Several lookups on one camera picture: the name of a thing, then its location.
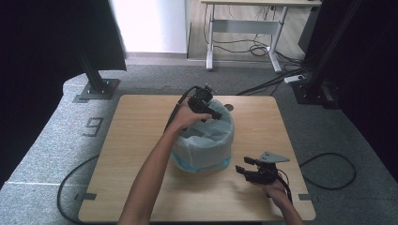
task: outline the cable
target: cable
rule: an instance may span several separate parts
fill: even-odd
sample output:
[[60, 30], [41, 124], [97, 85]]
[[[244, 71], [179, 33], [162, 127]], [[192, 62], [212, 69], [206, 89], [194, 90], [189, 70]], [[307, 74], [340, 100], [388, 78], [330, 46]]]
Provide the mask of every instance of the cable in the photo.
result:
[[287, 177], [287, 174], [283, 170], [278, 169], [278, 171], [283, 173], [284, 177], [286, 177], [286, 183], [287, 183], [287, 185], [289, 185], [289, 177]]
[[79, 166], [77, 166], [75, 169], [73, 169], [70, 173], [68, 173], [68, 175], [64, 178], [64, 180], [62, 180], [61, 184], [59, 185], [59, 189], [58, 189], [58, 193], [56, 194], [56, 207], [58, 208], [59, 213], [61, 214], [61, 216], [71, 222], [77, 223], [77, 224], [89, 224], [89, 223], [84, 223], [80, 220], [74, 219], [70, 216], [68, 216], [64, 210], [62, 209], [61, 206], [61, 193], [62, 193], [62, 189], [64, 188], [65, 183], [68, 181], [68, 179], [73, 175], [73, 173], [75, 173], [77, 170], [79, 170], [81, 167], [83, 167], [87, 162], [94, 160], [95, 158], [98, 158], [100, 155], [96, 155], [94, 157], [89, 158], [88, 160], [84, 161], [82, 164], [80, 164]]
[[346, 157], [344, 157], [344, 156], [342, 156], [342, 155], [340, 155], [340, 154], [337, 154], [337, 153], [323, 153], [323, 154], [319, 154], [319, 155], [317, 155], [317, 156], [315, 156], [315, 157], [311, 157], [310, 159], [306, 160], [305, 162], [299, 164], [299, 166], [300, 166], [300, 168], [301, 168], [301, 167], [304, 166], [305, 164], [307, 164], [307, 163], [313, 161], [314, 159], [320, 158], [320, 157], [323, 157], [323, 156], [326, 156], [326, 155], [334, 155], [334, 156], [343, 158], [345, 161], [347, 161], [348, 164], [351, 166], [353, 172], [354, 172], [354, 174], [353, 174], [353, 176], [351, 177], [351, 179], [350, 179], [347, 183], [345, 183], [344, 185], [341, 185], [341, 186], [339, 186], [339, 187], [325, 187], [325, 186], [318, 185], [316, 182], [314, 182], [313, 180], [309, 179], [308, 177], [306, 177], [306, 176], [304, 176], [304, 175], [303, 175], [303, 178], [304, 178], [308, 183], [310, 183], [310, 184], [312, 184], [312, 185], [314, 185], [314, 186], [317, 186], [317, 187], [319, 187], [319, 188], [327, 189], [327, 190], [339, 190], [339, 189], [343, 189], [343, 188], [346, 188], [346, 187], [348, 187], [349, 185], [351, 185], [351, 184], [354, 182], [354, 180], [357, 178], [357, 170], [355, 169], [354, 164], [353, 164], [348, 158], [346, 158]]
[[172, 114], [170, 115], [169, 120], [167, 121], [167, 124], [166, 124], [166, 127], [164, 128], [164, 130], [166, 130], [166, 129], [169, 127], [169, 125], [172, 123], [172, 121], [174, 120], [174, 118], [175, 118], [175, 116], [176, 116], [176, 113], [177, 113], [178, 110], [179, 110], [179, 107], [181, 106], [181, 104], [182, 104], [182, 102], [184, 101], [184, 99], [187, 98], [187, 96], [188, 96], [188, 94], [190, 93], [190, 91], [193, 90], [193, 89], [197, 89], [197, 88], [198, 88], [198, 86], [193, 86], [193, 87], [191, 87], [190, 89], [188, 89], [188, 90], [181, 96], [181, 98], [179, 99], [179, 101], [176, 103], [176, 105], [175, 105], [175, 107], [174, 107], [174, 109], [173, 109], [173, 112], [172, 112]]
[[235, 19], [234, 16], [231, 14], [231, 6], [228, 5], [228, 13], [232, 17], [232, 19]]
[[265, 10], [266, 7], [260, 7], [260, 10], [258, 10], [257, 14], [255, 14], [254, 19], [258, 21], [258, 18], [260, 17], [261, 13], [263, 13], [263, 10]]
[[266, 171], [269, 172], [269, 173], [271, 173], [276, 179], [278, 179], [278, 180], [282, 183], [282, 185], [284, 186], [284, 189], [286, 190], [287, 198], [288, 198], [288, 199], [290, 200], [290, 202], [292, 203], [292, 202], [293, 202], [293, 200], [292, 200], [292, 191], [290, 190], [290, 187], [289, 187], [288, 183], [286, 183], [278, 174], [275, 174], [274, 172], [272, 172], [272, 171], [270, 171], [270, 170], [267, 170], [267, 169], [266, 169]]
[[274, 88], [273, 91], [269, 94], [270, 96], [272, 96], [272, 95], [275, 93], [276, 89], [278, 89], [279, 83], [281, 83], [281, 82], [278, 82], [278, 83], [275, 85], [275, 88]]
[[[208, 5], [206, 5], [206, 10], [205, 10], [205, 18], [204, 18], [204, 24], [203, 24], [203, 34], [204, 34], [204, 37], [205, 37], [205, 42], [208, 44], [207, 37], [206, 37], [207, 8], [208, 8]], [[255, 40], [256, 38], [257, 38], [257, 35], [255, 36], [254, 39], [242, 39], [242, 40], [232, 40], [232, 41], [218, 41], [218, 40], [214, 40], [214, 39], [212, 40], [213, 42], [220, 43], [220, 44], [232, 44], [232, 43], [248, 42], [248, 41], [254, 42], [254, 45], [251, 46], [249, 48], [249, 50], [246, 50], [246, 51], [231, 51], [231, 50], [225, 49], [224, 47], [221, 47], [221, 46], [218, 46], [218, 45], [213, 45], [213, 48], [219, 48], [221, 50], [224, 50], [224, 51], [230, 52], [230, 53], [252, 53], [255, 56], [263, 56], [263, 55], [268, 54], [268, 51], [264, 51], [264, 49], [266, 49], [268, 45], [266, 45], [266, 44], [264, 44], [264, 43], [262, 43], [260, 41]], [[255, 50], [263, 50], [265, 53], [256, 54], [256, 53], [253, 52]]]
[[260, 85], [257, 85], [257, 86], [255, 86], [255, 87], [253, 87], [253, 88], [250, 88], [250, 89], [247, 89], [247, 90], [245, 90], [245, 91], [241, 91], [241, 92], [237, 93], [237, 96], [242, 96], [242, 95], [245, 95], [245, 94], [252, 95], [253, 92], [255, 92], [255, 91], [259, 90], [259, 89], [263, 89], [263, 88], [265, 88], [265, 87], [278, 84], [278, 83], [280, 83], [281, 81], [283, 81], [283, 79], [284, 79], [285, 77], [292, 76], [292, 75], [295, 75], [295, 74], [304, 72], [304, 71], [306, 71], [306, 70], [308, 70], [307, 67], [303, 67], [303, 68], [298, 68], [298, 69], [286, 71], [285, 73], [279, 75], [278, 77], [276, 77], [276, 78], [274, 78], [274, 79], [271, 79], [270, 81], [264, 82], [264, 83], [262, 83], [262, 84], [260, 84]]

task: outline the black cable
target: black cable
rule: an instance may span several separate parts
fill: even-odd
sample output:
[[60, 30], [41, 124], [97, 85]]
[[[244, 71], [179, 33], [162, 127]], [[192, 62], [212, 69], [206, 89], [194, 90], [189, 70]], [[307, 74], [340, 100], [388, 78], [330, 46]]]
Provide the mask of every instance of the black cable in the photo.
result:
[[263, 10], [265, 10], [266, 7], [260, 7], [260, 10], [258, 10], [257, 14], [255, 14], [254, 19], [258, 21], [258, 18], [260, 17], [261, 13]]
[[292, 203], [293, 202], [293, 200], [292, 200], [292, 191], [290, 190], [289, 185], [278, 174], [275, 174], [274, 172], [272, 172], [270, 170], [267, 170], [267, 169], [266, 169], [266, 171], [271, 173], [276, 179], [278, 179], [282, 183], [282, 185], [284, 186], [284, 189], [286, 190], [287, 198]]
[[287, 60], [288, 63], [300, 65], [300, 66], [303, 66], [303, 67], [312, 67], [313, 66], [313, 60], [315, 58], [315, 55], [313, 55], [313, 56], [311, 56], [308, 59], [295, 59], [295, 58], [290, 58], [288, 56], [285, 56], [284, 54], [282, 54], [280, 52], [277, 52], [277, 51], [275, 51], [275, 53], [277, 54], [277, 56], [280, 59]]
[[272, 96], [272, 95], [275, 93], [276, 89], [278, 89], [279, 83], [281, 83], [281, 82], [278, 82], [278, 83], [275, 85], [275, 88], [274, 88], [273, 91], [269, 94], [270, 96]]
[[79, 166], [77, 166], [75, 169], [73, 169], [70, 173], [68, 173], [68, 175], [64, 178], [64, 180], [62, 180], [61, 184], [59, 185], [59, 189], [58, 189], [58, 193], [56, 194], [56, 207], [58, 208], [59, 213], [61, 214], [61, 216], [71, 222], [77, 223], [77, 224], [89, 224], [89, 223], [84, 223], [80, 220], [74, 219], [70, 216], [68, 216], [64, 210], [62, 209], [61, 206], [61, 193], [62, 193], [62, 189], [64, 188], [65, 183], [68, 181], [68, 179], [73, 175], [73, 173], [75, 173], [77, 170], [79, 170], [81, 167], [83, 167], [87, 162], [94, 160], [95, 158], [98, 158], [100, 155], [96, 155], [94, 157], [89, 158], [88, 160], [84, 161], [82, 164], [80, 164]]
[[279, 169], [278, 169], [278, 172], [283, 173], [284, 177], [286, 177], [286, 183], [287, 183], [287, 185], [289, 185], [289, 177], [287, 176], [286, 172], [284, 172], [283, 170], [279, 170]]
[[232, 17], [232, 19], [235, 19], [234, 16], [231, 14], [231, 6], [228, 5], [228, 13]]
[[252, 96], [252, 95], [257, 94], [257, 93], [265, 92], [265, 91], [267, 90], [268, 87], [270, 87], [270, 86], [272, 86], [272, 85], [275, 85], [274, 90], [271, 92], [271, 94], [273, 94], [273, 93], [275, 92], [276, 88], [278, 87], [279, 83], [281, 83], [281, 82], [282, 82], [282, 81], [277, 81], [277, 82], [269, 83], [269, 84], [267, 84], [267, 85], [264, 85], [264, 86], [261, 86], [261, 87], [259, 87], [259, 88], [256, 88], [257, 90], [251, 91], [249, 94], [246, 94], [246, 95], [247, 95], [247, 96]]
[[[204, 24], [203, 24], [203, 34], [204, 34], [204, 37], [205, 37], [206, 44], [208, 44], [207, 37], [206, 37], [206, 30], [205, 30], [206, 29], [206, 18], [207, 18], [207, 7], [208, 7], [208, 5], [206, 5], [205, 18], [204, 18]], [[268, 45], [266, 45], [266, 44], [264, 44], [264, 43], [262, 43], [260, 41], [257, 41], [255, 39], [256, 39], [256, 37], [254, 39], [242, 39], [242, 40], [231, 40], [231, 41], [218, 41], [218, 40], [214, 40], [213, 39], [212, 41], [215, 42], [215, 43], [220, 43], [220, 44], [232, 44], [232, 43], [248, 42], [248, 41], [254, 42], [254, 45], [251, 46], [249, 48], [249, 50], [246, 50], [246, 51], [231, 51], [231, 50], [227, 50], [224, 47], [221, 47], [221, 46], [218, 46], [218, 45], [213, 45], [213, 48], [219, 48], [219, 49], [222, 49], [222, 50], [224, 50], [226, 52], [230, 52], [230, 53], [252, 53], [255, 56], [264, 56], [264, 55], [266, 55], [268, 53], [268, 51], [264, 51], [264, 49], [266, 49]], [[253, 52], [255, 50], [263, 50], [265, 53], [256, 54], [256, 53]]]
[[181, 98], [179, 99], [179, 101], [176, 103], [176, 105], [175, 105], [175, 107], [174, 107], [174, 109], [173, 109], [173, 111], [172, 111], [172, 114], [170, 115], [169, 120], [167, 121], [167, 124], [166, 124], [166, 127], [164, 128], [164, 130], [166, 130], [166, 129], [169, 127], [169, 125], [172, 123], [172, 121], [174, 120], [174, 118], [175, 118], [175, 116], [176, 116], [176, 113], [178, 112], [179, 107], [181, 106], [181, 104], [182, 104], [182, 102], [184, 101], [184, 99], [187, 98], [187, 96], [188, 96], [188, 94], [190, 93], [190, 91], [193, 90], [193, 89], [195, 89], [195, 88], [198, 88], [198, 86], [193, 86], [193, 87], [191, 87], [190, 89], [188, 89], [188, 90], [181, 96]]
[[294, 70], [291, 70], [291, 71], [286, 71], [285, 73], [279, 75], [278, 77], [276, 77], [276, 78], [274, 78], [274, 79], [271, 79], [270, 81], [264, 82], [264, 83], [262, 83], [262, 84], [260, 84], [260, 85], [257, 85], [257, 86], [255, 86], [255, 87], [253, 87], [253, 88], [250, 88], [250, 89], [247, 89], [247, 90], [245, 90], [245, 91], [242, 91], [242, 92], [237, 93], [237, 96], [242, 96], [242, 95], [245, 95], [245, 94], [248, 94], [248, 93], [257, 91], [257, 90], [259, 90], [259, 89], [262, 89], [262, 88], [265, 88], [265, 87], [272, 86], [272, 85], [274, 85], [274, 84], [280, 83], [281, 81], [283, 81], [283, 79], [284, 79], [285, 77], [288, 77], [288, 76], [292, 76], [292, 75], [294, 75], [294, 74], [301, 73], [301, 72], [303, 72], [303, 71], [305, 71], [305, 70], [307, 70], [306, 67], [305, 67], [305, 68], [294, 69]]
[[307, 163], [313, 161], [314, 159], [320, 158], [320, 157], [323, 157], [323, 156], [326, 156], [326, 155], [334, 155], [334, 156], [343, 158], [345, 161], [347, 161], [348, 164], [351, 166], [353, 172], [354, 172], [354, 174], [353, 174], [353, 176], [351, 177], [351, 179], [350, 179], [347, 183], [345, 183], [344, 185], [341, 185], [341, 186], [339, 186], [339, 187], [325, 187], [325, 186], [318, 185], [316, 182], [314, 182], [313, 180], [309, 179], [308, 177], [306, 177], [306, 176], [304, 176], [304, 175], [303, 175], [303, 178], [304, 178], [308, 183], [310, 183], [310, 184], [312, 184], [312, 185], [314, 185], [314, 186], [317, 186], [317, 187], [319, 187], [319, 188], [327, 189], [327, 190], [339, 190], [339, 189], [343, 189], [343, 188], [346, 188], [347, 186], [351, 185], [351, 184], [354, 182], [354, 180], [357, 178], [357, 170], [355, 169], [354, 164], [353, 164], [348, 158], [346, 158], [346, 157], [344, 157], [344, 156], [342, 156], [342, 155], [340, 155], [340, 154], [337, 154], [337, 153], [323, 153], [323, 154], [319, 154], [319, 155], [317, 155], [317, 156], [315, 156], [315, 157], [311, 157], [310, 159], [306, 160], [305, 162], [299, 164], [299, 166], [300, 166], [300, 168], [301, 168], [301, 167], [304, 166], [305, 164], [307, 164]]
[[267, 7], [267, 11], [266, 11], [266, 7], [264, 7], [264, 12], [263, 12], [264, 18], [263, 18], [263, 21], [266, 21], [266, 20], [267, 20], [267, 16], [268, 16], [268, 13], [269, 13], [269, 9], [270, 9], [270, 7]]

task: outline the translucent plastic bag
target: translucent plastic bag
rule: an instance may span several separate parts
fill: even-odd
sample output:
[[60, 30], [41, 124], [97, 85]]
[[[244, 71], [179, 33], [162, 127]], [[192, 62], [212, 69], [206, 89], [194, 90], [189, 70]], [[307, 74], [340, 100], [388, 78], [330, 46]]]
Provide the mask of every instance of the translucent plastic bag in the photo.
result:
[[231, 113], [216, 99], [209, 103], [222, 118], [197, 121], [179, 134], [174, 145], [171, 158], [183, 171], [216, 170], [228, 166], [231, 160], [235, 128]]

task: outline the gray carpet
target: gray carpet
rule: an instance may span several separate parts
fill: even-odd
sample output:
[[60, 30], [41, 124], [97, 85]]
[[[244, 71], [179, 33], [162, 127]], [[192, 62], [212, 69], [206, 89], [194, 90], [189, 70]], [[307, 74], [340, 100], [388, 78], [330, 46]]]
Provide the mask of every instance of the gray carpet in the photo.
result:
[[[113, 99], [74, 103], [87, 78], [80, 75], [65, 83], [64, 96], [51, 120], [0, 191], [0, 224], [73, 224], [56, 207], [57, 190], [69, 172], [100, 153], [122, 95], [182, 95], [191, 86], [205, 83], [217, 89], [217, 95], [235, 95], [276, 77], [271, 68], [216, 67], [207, 72], [198, 66], [150, 65], [100, 74], [121, 80]], [[269, 95], [273, 88], [256, 95]], [[341, 190], [307, 183], [316, 211], [316, 219], [307, 224], [398, 224], [398, 185], [346, 116], [322, 106], [298, 105], [285, 83], [273, 96], [299, 163], [333, 152], [349, 158], [358, 171], [355, 182]], [[98, 118], [102, 123], [96, 134], [90, 125], [98, 123]], [[76, 219], [95, 162], [76, 171], [60, 195], [61, 206], [71, 218]], [[316, 159], [301, 170], [327, 187], [338, 187], [353, 174], [349, 164], [335, 156]]]

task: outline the square tabletop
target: square tabletop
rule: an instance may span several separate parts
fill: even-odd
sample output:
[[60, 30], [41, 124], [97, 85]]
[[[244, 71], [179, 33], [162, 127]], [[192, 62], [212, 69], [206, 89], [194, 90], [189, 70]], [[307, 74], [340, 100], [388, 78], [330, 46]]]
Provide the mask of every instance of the square tabletop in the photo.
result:
[[[123, 96], [91, 178], [79, 219], [116, 222], [131, 184], [163, 133], [180, 96]], [[258, 158], [265, 151], [290, 159], [277, 163], [289, 178], [293, 204], [304, 220], [315, 218], [302, 174], [273, 97], [216, 96], [234, 107], [235, 124], [231, 163], [209, 172], [184, 172], [170, 160], [151, 221], [268, 221], [282, 213], [260, 187], [245, 181], [235, 165], [256, 171], [244, 157]]]

